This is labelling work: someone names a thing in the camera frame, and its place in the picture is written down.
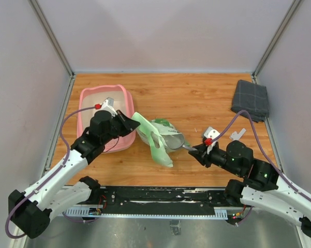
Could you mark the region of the green cat litter bag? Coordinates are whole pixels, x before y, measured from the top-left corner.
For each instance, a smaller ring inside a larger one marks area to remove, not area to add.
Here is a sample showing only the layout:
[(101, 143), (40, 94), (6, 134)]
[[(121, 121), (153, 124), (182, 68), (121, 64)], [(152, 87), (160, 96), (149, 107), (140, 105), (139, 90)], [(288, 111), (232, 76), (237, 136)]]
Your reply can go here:
[(169, 157), (169, 153), (175, 151), (167, 147), (164, 136), (183, 133), (164, 118), (156, 118), (149, 121), (140, 113), (135, 112), (132, 119), (140, 122), (140, 126), (136, 129), (136, 132), (142, 141), (149, 145), (154, 162), (165, 167), (173, 167), (173, 161)]

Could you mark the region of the grey metal scoop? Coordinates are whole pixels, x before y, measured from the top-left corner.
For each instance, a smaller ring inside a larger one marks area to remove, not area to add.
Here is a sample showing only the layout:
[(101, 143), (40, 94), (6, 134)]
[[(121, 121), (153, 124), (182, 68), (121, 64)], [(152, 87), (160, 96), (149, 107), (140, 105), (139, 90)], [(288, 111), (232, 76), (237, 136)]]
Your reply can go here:
[(179, 149), (186, 149), (188, 151), (196, 150), (196, 148), (193, 148), (192, 146), (189, 145), (183, 134), (165, 135), (164, 141), (170, 150), (174, 151)]

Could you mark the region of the white plastic bag clip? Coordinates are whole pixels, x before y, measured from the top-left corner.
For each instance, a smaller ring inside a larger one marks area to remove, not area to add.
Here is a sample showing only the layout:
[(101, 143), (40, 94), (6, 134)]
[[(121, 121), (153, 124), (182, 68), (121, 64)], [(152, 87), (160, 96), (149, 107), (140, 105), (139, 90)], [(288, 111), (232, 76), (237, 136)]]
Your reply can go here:
[(242, 128), (240, 132), (234, 131), (233, 133), (231, 133), (230, 139), (232, 141), (239, 141), (241, 137), (245, 134), (245, 132), (246, 132), (245, 128)]

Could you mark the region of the pink litter box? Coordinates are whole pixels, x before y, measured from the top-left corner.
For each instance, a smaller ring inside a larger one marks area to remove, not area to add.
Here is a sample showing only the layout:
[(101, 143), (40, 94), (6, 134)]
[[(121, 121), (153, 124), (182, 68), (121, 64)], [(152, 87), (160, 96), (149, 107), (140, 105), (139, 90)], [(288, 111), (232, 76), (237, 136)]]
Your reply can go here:
[[(127, 117), (132, 117), (135, 112), (134, 102), (131, 93), (122, 85), (102, 85), (82, 90), (79, 99), (79, 109), (102, 104), (107, 98), (113, 99), (113, 108), (120, 110)], [(95, 114), (95, 110), (79, 112), (77, 115), (77, 137), (80, 137), (86, 127), (90, 125), (90, 120)], [(136, 133), (114, 139), (107, 143), (105, 152), (118, 152), (128, 149), (135, 141)]]

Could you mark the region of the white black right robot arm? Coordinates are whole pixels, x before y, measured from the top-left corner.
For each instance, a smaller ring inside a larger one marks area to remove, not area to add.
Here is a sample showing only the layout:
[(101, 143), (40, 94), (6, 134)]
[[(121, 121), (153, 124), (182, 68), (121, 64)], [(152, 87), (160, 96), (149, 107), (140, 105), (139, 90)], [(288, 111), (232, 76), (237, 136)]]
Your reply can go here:
[(260, 208), (290, 221), (311, 238), (311, 194), (272, 164), (254, 158), (252, 149), (232, 141), (226, 150), (200, 144), (188, 153), (204, 167), (216, 165), (243, 179), (229, 180), (224, 192), (227, 205)]

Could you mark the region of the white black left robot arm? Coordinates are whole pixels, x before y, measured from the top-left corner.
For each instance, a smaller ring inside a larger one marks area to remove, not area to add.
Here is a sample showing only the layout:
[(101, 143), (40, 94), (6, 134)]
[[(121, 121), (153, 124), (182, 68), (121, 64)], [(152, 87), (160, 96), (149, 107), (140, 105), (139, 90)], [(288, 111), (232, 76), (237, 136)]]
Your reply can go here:
[(70, 190), (60, 190), (77, 172), (102, 154), (108, 142), (129, 135), (139, 125), (138, 121), (128, 118), (120, 110), (98, 110), (82, 135), (67, 146), (67, 152), (59, 163), (23, 192), (14, 190), (10, 193), (6, 235), (15, 238), (9, 231), (9, 223), (13, 222), (23, 231), (21, 237), (36, 238), (69, 207), (84, 201), (91, 205), (97, 203), (100, 185), (90, 177), (82, 178)]

